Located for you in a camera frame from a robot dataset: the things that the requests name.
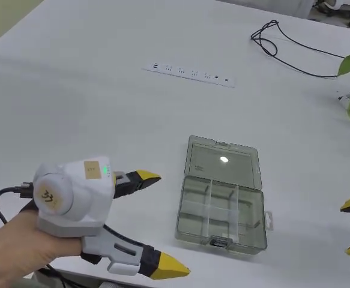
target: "white table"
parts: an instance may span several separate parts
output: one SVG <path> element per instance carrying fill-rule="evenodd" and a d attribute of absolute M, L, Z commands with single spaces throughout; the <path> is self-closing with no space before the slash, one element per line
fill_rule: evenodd
<path fill-rule="evenodd" d="M 267 58 L 249 35 L 276 18 L 291 37 L 350 53 L 350 29 L 212 0 L 45 0 L 0 39 L 0 188 L 44 162 L 107 154 L 117 170 L 163 180 L 114 202 L 107 222 L 185 263 L 186 278 L 152 281 L 80 258 L 65 271 L 152 287 L 350 287 L 350 120 L 336 98 L 350 76 L 322 80 Z M 280 57 L 333 74 L 339 60 L 284 41 Z M 234 76 L 234 89 L 143 71 L 150 61 Z M 191 134 L 256 147 L 268 250 L 247 260 L 174 239 Z M 25 203 L 5 196 L 9 217 Z"/>

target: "hand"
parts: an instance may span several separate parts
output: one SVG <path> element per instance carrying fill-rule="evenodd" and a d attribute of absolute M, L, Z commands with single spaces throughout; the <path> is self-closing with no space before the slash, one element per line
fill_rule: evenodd
<path fill-rule="evenodd" d="M 58 257 L 78 256 L 79 238 L 57 238 L 36 228 L 37 213 L 24 211 L 0 228 L 0 287 Z"/>

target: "black wire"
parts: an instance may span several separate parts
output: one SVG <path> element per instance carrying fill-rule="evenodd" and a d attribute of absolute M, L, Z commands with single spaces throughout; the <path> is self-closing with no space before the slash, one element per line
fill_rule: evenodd
<path fill-rule="evenodd" d="M 15 192 L 18 191 L 18 188 L 16 187 L 8 187 L 8 188 L 4 188 L 0 190 L 0 197 L 5 194 L 5 193 L 9 193 L 9 192 Z M 8 223 L 7 219 L 5 219 L 4 215 L 1 213 L 0 211 L 0 220 L 5 224 Z"/>
<path fill-rule="evenodd" d="M 310 72 L 307 72 L 307 71 L 304 71 L 300 68 L 297 68 L 296 66 L 293 66 L 283 60 L 281 60 L 280 58 L 278 58 L 276 55 L 278 54 L 279 50 L 276 46 L 275 43 L 273 43 L 271 40 L 269 39 L 266 39 L 262 36 L 262 33 L 268 29 L 268 28 L 271 28 L 273 26 L 276 26 L 277 29 L 279 29 L 280 33 L 283 34 L 284 37 L 286 37 L 289 41 L 292 41 L 293 43 L 295 44 L 298 44 L 302 47 L 305 47 L 307 49 L 310 49 L 310 50 L 313 50 L 313 51 L 317 51 L 317 52 L 320 52 L 320 53 L 324 53 L 324 54 L 328 54 L 328 55 L 331 55 L 331 56 L 334 56 L 334 57 L 338 57 L 338 58 L 341 58 L 341 59 L 344 59 L 345 57 L 344 56 L 340 56 L 340 55 L 337 55 L 337 54 L 334 54 L 334 53 L 330 53 L 330 52 L 326 52 L 326 51 L 323 51 L 323 50 L 320 50 L 320 49 L 316 49 L 316 48 L 313 48 L 313 47 L 310 47 L 310 46 L 307 46 L 307 45 L 304 45 L 294 39 L 292 39 L 291 37 L 288 37 L 284 32 L 283 30 L 280 28 L 279 26 L 279 21 L 277 20 L 271 20 L 269 21 L 268 23 L 266 23 L 261 29 L 255 31 L 252 35 L 251 35 L 251 40 L 254 41 L 258 46 L 260 46 L 260 48 L 268 55 L 268 56 L 271 56 L 272 58 L 278 60 L 279 62 L 287 65 L 288 67 L 291 67 L 292 69 L 295 69 L 299 72 L 302 72 L 306 75 L 310 75 L 310 76 L 313 76 L 313 77 L 317 77 L 317 78 L 327 78 L 327 79 L 330 79 L 330 78 L 337 78 L 337 75 L 330 75 L 330 76 L 323 76 L 323 75 L 318 75 L 318 74 L 313 74 L 313 73 L 310 73 Z M 274 53 L 271 53 L 266 47 L 264 47 L 263 45 L 263 42 L 267 42 L 267 43 L 270 43 L 273 48 L 274 48 Z"/>
<path fill-rule="evenodd" d="M 0 190 L 0 197 L 5 194 L 5 193 L 9 193 L 9 192 L 14 192 L 14 193 L 19 193 L 20 192 L 20 188 L 19 187 L 8 187 L 8 188 L 4 188 Z M 4 217 L 4 215 L 2 214 L 2 212 L 0 211 L 0 220 L 3 222 L 3 224 L 7 224 L 8 221 L 7 219 Z M 63 288 L 67 288 L 66 283 L 73 286 L 73 287 L 78 287 L 78 288 L 88 288 L 84 285 L 81 285 L 80 283 L 77 283 L 75 281 L 69 280 L 67 278 L 65 278 L 59 271 L 57 271 L 55 268 L 53 268 L 50 264 L 46 265 L 48 267 L 49 270 L 51 270 L 53 272 L 53 274 L 55 275 L 55 277 L 59 278 Z M 40 273 L 46 275 L 42 269 L 39 270 Z"/>

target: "storage box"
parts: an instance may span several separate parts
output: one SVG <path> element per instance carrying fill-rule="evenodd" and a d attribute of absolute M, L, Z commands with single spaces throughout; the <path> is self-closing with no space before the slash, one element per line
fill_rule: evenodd
<path fill-rule="evenodd" d="M 267 248 L 255 148 L 190 136 L 176 238 L 228 251 Z"/>

